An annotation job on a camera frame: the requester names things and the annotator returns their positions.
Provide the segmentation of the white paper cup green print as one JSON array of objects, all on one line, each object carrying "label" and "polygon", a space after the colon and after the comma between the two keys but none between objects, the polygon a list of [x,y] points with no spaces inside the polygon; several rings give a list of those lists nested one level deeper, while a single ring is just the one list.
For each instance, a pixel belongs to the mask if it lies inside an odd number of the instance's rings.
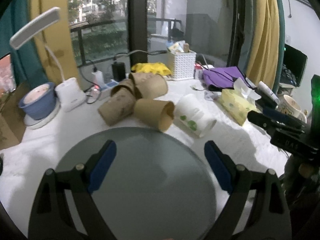
[{"label": "white paper cup green print", "polygon": [[200,138],[204,137],[217,122],[194,94],[188,94],[180,98],[175,105],[174,115],[187,129]]}]

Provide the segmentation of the brown paper cup front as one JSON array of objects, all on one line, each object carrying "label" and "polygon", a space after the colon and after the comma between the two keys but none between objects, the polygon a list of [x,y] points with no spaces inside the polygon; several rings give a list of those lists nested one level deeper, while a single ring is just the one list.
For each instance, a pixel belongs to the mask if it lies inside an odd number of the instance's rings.
[{"label": "brown paper cup front", "polygon": [[139,99],[135,103],[133,115],[144,124],[165,132],[173,123],[174,110],[172,101]]}]

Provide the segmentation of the brown paper cup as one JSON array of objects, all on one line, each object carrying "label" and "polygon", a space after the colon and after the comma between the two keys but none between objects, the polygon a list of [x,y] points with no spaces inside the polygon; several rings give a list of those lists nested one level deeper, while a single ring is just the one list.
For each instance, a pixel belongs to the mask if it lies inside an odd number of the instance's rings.
[{"label": "brown paper cup", "polygon": [[155,99],[167,94],[168,84],[163,76],[152,73],[131,73],[137,99]]},{"label": "brown paper cup", "polygon": [[174,110],[172,101],[139,99],[135,103],[133,115],[144,124],[165,132],[173,123]]},{"label": "brown paper cup", "polygon": [[135,96],[121,88],[98,108],[98,112],[108,126],[113,126],[132,114],[135,103]]}]

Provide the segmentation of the brown paper cup rear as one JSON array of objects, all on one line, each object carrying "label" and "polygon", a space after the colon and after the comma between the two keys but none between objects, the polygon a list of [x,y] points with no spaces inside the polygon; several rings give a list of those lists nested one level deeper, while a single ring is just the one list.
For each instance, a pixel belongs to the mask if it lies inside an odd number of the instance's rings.
[{"label": "brown paper cup rear", "polygon": [[167,94],[168,84],[163,76],[152,73],[131,73],[137,99],[155,99]]}]

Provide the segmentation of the brown paper cup left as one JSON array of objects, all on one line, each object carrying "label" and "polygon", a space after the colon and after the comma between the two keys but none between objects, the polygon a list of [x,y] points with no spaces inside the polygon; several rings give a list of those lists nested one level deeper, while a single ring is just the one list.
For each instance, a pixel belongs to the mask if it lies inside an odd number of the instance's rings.
[{"label": "brown paper cup left", "polygon": [[135,103],[135,96],[121,88],[98,108],[98,112],[108,126],[113,126],[132,114]]}]

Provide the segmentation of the yellow tissue pack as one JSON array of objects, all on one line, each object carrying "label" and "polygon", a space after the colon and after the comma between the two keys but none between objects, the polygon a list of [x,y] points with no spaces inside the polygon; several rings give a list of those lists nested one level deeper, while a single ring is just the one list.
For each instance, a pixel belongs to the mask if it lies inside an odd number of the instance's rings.
[{"label": "yellow tissue pack", "polygon": [[248,102],[232,89],[223,89],[218,102],[240,126],[245,123],[250,111],[259,113],[255,105]]}]

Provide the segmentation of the white tube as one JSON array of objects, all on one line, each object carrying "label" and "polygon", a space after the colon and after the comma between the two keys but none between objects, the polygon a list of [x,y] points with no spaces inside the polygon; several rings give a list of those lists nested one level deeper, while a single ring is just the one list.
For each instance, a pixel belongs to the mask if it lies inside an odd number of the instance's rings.
[{"label": "white tube", "polygon": [[277,105],[280,104],[279,98],[265,83],[263,83],[263,81],[259,81],[258,89],[262,91],[266,96],[268,96],[272,101],[274,101]]}]

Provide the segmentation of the white cartoon mug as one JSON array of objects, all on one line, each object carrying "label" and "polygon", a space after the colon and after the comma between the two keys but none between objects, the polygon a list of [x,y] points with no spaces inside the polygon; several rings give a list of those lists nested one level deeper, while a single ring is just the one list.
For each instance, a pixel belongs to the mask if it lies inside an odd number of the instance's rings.
[{"label": "white cartoon mug", "polygon": [[307,117],[302,112],[300,105],[289,95],[283,95],[277,110],[280,113],[293,116],[300,121],[307,123]]}]

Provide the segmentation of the purple cloth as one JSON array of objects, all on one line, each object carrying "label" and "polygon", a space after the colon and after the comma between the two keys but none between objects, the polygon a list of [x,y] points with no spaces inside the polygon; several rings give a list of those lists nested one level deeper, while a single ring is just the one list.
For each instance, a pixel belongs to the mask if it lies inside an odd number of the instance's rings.
[{"label": "purple cloth", "polygon": [[204,69],[202,75],[207,89],[211,92],[233,89],[234,82],[238,78],[242,79],[249,88],[252,88],[245,75],[236,66]]}]

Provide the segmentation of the yellow curtain right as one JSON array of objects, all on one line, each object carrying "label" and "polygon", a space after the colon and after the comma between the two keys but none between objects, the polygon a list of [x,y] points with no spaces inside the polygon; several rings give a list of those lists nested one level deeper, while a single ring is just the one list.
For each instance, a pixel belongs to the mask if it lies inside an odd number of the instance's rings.
[{"label": "yellow curtain right", "polygon": [[254,0],[254,34],[247,66],[247,76],[272,88],[279,56],[279,10],[277,0]]}]

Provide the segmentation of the yellow curtain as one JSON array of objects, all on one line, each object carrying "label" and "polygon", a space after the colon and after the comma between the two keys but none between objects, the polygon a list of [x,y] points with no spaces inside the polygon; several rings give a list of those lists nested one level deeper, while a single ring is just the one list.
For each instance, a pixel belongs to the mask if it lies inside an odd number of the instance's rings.
[{"label": "yellow curtain", "polygon": [[61,9],[59,22],[40,32],[33,41],[48,80],[58,85],[62,82],[60,70],[46,51],[45,44],[53,51],[61,64],[65,78],[79,78],[69,30],[68,0],[28,0],[30,19],[34,19],[52,7]]},{"label": "yellow curtain", "polygon": [[272,88],[279,56],[279,10],[277,0],[254,0],[254,34],[247,66],[247,76]]}]

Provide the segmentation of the black monitor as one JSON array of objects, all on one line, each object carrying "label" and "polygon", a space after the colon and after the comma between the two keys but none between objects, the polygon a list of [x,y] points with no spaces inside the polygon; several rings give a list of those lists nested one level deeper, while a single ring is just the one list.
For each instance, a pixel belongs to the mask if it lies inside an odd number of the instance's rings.
[{"label": "black monitor", "polygon": [[299,87],[307,62],[308,57],[303,52],[285,44],[280,83]]}]

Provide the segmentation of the small red-capped bottle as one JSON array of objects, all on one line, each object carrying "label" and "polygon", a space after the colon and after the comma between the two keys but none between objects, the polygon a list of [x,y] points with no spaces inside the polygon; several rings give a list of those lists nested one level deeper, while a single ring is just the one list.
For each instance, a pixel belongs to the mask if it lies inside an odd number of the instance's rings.
[{"label": "small red-capped bottle", "polygon": [[194,79],[201,80],[203,78],[203,68],[200,64],[195,64]]}]

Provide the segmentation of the white perforated basket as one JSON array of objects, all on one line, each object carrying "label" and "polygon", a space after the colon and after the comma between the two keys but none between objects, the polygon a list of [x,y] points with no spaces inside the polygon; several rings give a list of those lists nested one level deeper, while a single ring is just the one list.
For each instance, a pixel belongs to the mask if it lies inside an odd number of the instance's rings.
[{"label": "white perforated basket", "polygon": [[170,78],[174,81],[189,80],[194,78],[196,53],[168,53],[167,67],[171,71]]}]

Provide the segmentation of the white plate under bowl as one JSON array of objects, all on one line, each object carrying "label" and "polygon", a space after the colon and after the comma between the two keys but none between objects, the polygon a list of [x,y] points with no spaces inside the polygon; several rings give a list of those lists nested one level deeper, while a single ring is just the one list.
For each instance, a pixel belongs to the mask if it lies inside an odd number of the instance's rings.
[{"label": "white plate under bowl", "polygon": [[25,115],[24,117],[24,124],[26,126],[26,128],[29,129],[39,129],[43,126],[46,126],[49,122],[51,122],[56,115],[58,114],[60,110],[60,102],[59,100],[56,101],[56,105],[55,108],[53,109],[53,111],[45,118],[41,119],[41,120],[34,120],[33,118],[31,118],[28,115]]}]

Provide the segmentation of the cardboard box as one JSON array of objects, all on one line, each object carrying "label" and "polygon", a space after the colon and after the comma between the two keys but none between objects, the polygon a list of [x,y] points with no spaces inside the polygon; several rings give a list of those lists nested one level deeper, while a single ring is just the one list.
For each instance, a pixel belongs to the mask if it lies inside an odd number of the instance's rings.
[{"label": "cardboard box", "polygon": [[18,103],[29,91],[28,84],[23,82],[12,93],[1,98],[1,150],[22,141],[26,129],[25,112],[18,107]]}]

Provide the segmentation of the yellow cloth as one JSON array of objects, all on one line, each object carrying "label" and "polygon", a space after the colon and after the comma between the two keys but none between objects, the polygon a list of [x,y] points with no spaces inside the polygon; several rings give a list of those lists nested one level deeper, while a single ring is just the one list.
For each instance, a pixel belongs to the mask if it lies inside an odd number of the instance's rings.
[{"label": "yellow cloth", "polygon": [[171,70],[163,63],[137,63],[131,67],[132,72],[136,73],[152,73],[162,76],[171,75]]}]

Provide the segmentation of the round grey tray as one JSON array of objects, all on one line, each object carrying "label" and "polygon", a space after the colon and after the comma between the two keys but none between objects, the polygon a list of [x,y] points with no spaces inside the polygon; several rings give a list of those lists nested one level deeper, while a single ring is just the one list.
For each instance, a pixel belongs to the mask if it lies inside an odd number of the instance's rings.
[{"label": "round grey tray", "polygon": [[99,132],[72,147],[56,170],[85,163],[108,140],[116,157],[92,197],[117,239],[203,239],[216,215],[212,174],[167,134],[138,127]]}]

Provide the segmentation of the blue bowl with lid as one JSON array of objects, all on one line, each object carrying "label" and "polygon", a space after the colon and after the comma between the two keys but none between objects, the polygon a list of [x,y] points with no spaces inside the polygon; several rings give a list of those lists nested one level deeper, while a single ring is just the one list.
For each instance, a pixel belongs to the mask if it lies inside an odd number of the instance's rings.
[{"label": "blue bowl with lid", "polygon": [[30,92],[19,101],[18,107],[34,120],[46,118],[56,106],[55,83],[44,83]]}]

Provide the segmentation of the white desk lamp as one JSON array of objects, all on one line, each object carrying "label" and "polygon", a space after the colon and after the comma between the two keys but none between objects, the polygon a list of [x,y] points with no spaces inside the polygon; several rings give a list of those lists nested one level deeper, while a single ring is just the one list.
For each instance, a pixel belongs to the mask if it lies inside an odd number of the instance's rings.
[{"label": "white desk lamp", "polygon": [[[10,38],[9,44],[11,48],[14,50],[19,50],[26,42],[34,38],[44,29],[59,22],[59,20],[60,8],[52,7],[48,9],[24,25]],[[55,91],[60,101],[62,110],[64,112],[69,112],[84,103],[86,100],[86,94],[80,89],[75,77],[71,77],[69,79],[65,78],[62,66],[53,51],[46,43],[44,44],[44,47],[60,70],[62,83],[56,86]]]}]

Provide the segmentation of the white power strip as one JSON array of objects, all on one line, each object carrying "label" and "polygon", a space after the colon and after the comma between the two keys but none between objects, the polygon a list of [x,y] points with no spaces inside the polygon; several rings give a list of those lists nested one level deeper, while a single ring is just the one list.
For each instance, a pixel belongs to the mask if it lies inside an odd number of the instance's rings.
[{"label": "white power strip", "polygon": [[102,88],[99,88],[98,86],[94,85],[86,93],[86,102],[88,104],[93,104],[97,101],[109,98],[111,96],[111,90],[118,84],[119,83],[117,81],[111,80],[110,82],[106,83]]}]

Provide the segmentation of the black power adapter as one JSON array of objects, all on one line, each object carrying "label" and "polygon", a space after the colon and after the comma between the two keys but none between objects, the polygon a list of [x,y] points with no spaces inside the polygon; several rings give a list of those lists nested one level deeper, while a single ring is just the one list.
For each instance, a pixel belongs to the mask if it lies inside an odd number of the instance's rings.
[{"label": "black power adapter", "polygon": [[126,79],[125,63],[116,62],[116,61],[112,63],[112,73],[113,73],[113,79],[116,80],[117,82],[120,82]]}]

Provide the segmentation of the white charger plug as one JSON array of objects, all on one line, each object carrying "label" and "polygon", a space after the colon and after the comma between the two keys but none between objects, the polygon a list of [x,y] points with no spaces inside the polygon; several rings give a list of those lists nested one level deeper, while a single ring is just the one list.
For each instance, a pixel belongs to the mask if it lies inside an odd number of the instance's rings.
[{"label": "white charger plug", "polygon": [[98,70],[96,67],[93,67],[92,75],[93,75],[93,82],[100,87],[104,87],[105,82],[104,82],[103,72]]}]

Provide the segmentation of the yellow curtain left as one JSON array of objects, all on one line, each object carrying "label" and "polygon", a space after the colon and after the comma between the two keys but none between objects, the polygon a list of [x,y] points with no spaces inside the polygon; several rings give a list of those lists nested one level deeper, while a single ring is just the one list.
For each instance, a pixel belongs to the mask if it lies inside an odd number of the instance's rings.
[{"label": "yellow curtain left", "polygon": [[34,19],[52,7],[61,9],[59,22],[40,32],[33,41],[48,80],[58,85],[62,82],[60,70],[46,51],[45,44],[53,51],[61,64],[65,78],[79,78],[69,30],[68,0],[28,0],[30,19]]}]

